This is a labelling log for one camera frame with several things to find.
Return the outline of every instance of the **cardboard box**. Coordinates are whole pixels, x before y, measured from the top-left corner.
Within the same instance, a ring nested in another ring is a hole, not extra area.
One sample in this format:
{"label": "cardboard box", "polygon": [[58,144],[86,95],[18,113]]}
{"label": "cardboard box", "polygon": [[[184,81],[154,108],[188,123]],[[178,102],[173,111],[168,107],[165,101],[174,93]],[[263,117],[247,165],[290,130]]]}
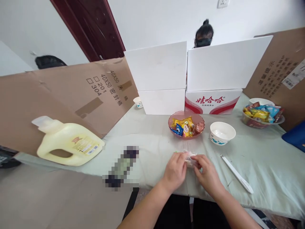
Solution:
{"label": "cardboard box", "polygon": [[186,41],[125,51],[138,91],[185,89]]}
{"label": "cardboard box", "polygon": [[264,98],[285,109],[281,127],[289,131],[305,119],[305,80],[292,89],[282,82],[305,59],[305,28],[281,31],[273,35],[244,94],[250,98]]}
{"label": "cardboard box", "polygon": [[185,93],[185,110],[197,114],[230,115],[242,89],[195,91]]}
{"label": "cardboard box", "polygon": [[33,119],[77,123],[102,138],[138,96],[125,58],[3,76],[0,92],[0,145],[34,156],[44,133]]}
{"label": "cardboard box", "polygon": [[245,88],[272,36],[188,51],[187,91]]}
{"label": "cardboard box", "polygon": [[185,89],[138,93],[147,115],[172,115],[184,110]]}

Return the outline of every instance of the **hand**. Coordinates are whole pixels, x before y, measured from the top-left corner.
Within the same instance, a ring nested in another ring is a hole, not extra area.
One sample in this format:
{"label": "hand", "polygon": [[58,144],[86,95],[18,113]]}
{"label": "hand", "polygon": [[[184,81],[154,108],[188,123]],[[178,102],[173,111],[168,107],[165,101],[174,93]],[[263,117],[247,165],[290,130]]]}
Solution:
{"label": "hand", "polygon": [[160,180],[162,186],[172,194],[185,180],[187,153],[175,152],[168,161],[164,176]]}
{"label": "hand", "polygon": [[213,163],[205,155],[192,156],[191,158],[200,165],[199,168],[194,166],[194,171],[202,187],[213,199],[222,195],[226,189],[220,182]]}

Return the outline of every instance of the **sticker label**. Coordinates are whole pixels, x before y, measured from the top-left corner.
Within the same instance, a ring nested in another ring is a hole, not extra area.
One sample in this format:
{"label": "sticker label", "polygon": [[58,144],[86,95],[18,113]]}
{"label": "sticker label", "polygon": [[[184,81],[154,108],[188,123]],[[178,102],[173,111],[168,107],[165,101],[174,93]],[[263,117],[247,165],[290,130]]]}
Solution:
{"label": "sticker label", "polygon": [[98,142],[84,134],[74,136],[68,144],[72,149],[75,149],[87,156],[92,154],[99,147]]}
{"label": "sticker label", "polygon": [[289,90],[305,77],[305,59],[282,81]]}

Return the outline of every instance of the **black hair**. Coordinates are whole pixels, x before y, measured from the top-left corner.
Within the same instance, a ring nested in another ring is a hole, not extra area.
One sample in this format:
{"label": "black hair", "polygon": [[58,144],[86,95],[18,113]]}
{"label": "black hair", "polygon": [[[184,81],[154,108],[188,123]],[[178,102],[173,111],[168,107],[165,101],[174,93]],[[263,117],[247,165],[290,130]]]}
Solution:
{"label": "black hair", "polygon": [[209,19],[206,19],[202,26],[197,30],[195,39],[197,38],[197,35],[200,35],[202,38],[213,38],[214,30],[209,24]]}
{"label": "black hair", "polygon": [[35,62],[38,69],[67,66],[61,59],[51,55],[36,57]]}

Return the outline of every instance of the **person's left hand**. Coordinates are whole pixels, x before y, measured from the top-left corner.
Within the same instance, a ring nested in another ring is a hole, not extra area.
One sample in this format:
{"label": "person's left hand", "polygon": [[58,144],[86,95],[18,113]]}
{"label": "person's left hand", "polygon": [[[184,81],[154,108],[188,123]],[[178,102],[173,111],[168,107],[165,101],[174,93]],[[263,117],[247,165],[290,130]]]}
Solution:
{"label": "person's left hand", "polygon": [[175,152],[166,165],[164,176],[160,180],[160,183],[171,194],[177,188],[179,188],[180,185],[185,180],[185,174],[186,174],[185,159],[187,158],[187,156],[188,153]]}

